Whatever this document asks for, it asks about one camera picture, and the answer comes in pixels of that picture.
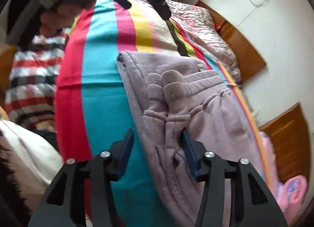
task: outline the silver bolt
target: silver bolt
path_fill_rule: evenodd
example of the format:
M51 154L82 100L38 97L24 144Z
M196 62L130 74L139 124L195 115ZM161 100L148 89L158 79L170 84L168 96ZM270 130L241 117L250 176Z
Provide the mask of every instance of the silver bolt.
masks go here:
M72 165L73 163L75 163L75 159L74 158L69 158L66 161L67 164Z
M207 151L204 153L205 157L207 158L213 158L215 156L215 153L212 151Z
M246 158L241 158L240 159L240 163L244 164L244 165L248 165L250 163L250 161Z
M102 158L107 158L107 157L109 157L110 155L111 155L111 153L110 153L109 151L103 151L103 152L100 153L100 156L101 156Z

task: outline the plaid fabric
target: plaid fabric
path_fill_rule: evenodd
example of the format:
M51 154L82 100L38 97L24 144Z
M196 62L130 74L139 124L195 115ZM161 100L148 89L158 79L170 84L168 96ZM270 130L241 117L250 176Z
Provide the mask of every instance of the plaid fabric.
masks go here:
M35 36L28 49L16 52L5 97L6 112L14 123L33 129L54 119L55 84L67 36L65 31L53 38Z

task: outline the teal stripe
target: teal stripe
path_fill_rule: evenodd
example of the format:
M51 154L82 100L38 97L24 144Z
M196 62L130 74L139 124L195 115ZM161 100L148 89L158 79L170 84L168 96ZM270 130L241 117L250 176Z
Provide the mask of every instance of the teal stripe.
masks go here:
M117 71L117 56L114 3L97 0L82 65L84 122L93 156L122 139L128 128L136 131ZM125 176L111 185L117 211L127 227L174 226L154 187L137 133Z

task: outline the white cloth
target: white cloth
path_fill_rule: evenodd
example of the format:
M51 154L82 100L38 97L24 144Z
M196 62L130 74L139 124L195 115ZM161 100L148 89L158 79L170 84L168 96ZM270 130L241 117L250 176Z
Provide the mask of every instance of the white cloth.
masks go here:
M17 124L0 120L1 157L9 161L15 180L25 198L26 205L34 210L63 162L59 153L41 136Z

